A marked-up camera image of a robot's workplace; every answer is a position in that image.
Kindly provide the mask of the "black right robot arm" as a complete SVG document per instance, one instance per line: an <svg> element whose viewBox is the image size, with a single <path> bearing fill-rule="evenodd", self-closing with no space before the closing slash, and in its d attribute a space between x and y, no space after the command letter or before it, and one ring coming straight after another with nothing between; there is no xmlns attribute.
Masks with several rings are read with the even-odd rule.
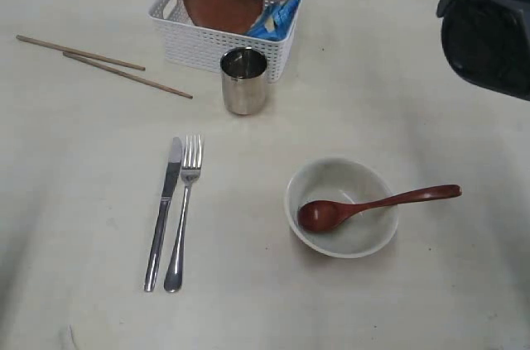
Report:
<svg viewBox="0 0 530 350"><path fill-rule="evenodd" d="M529 0L439 0L441 45L463 80L529 98Z"/></svg>

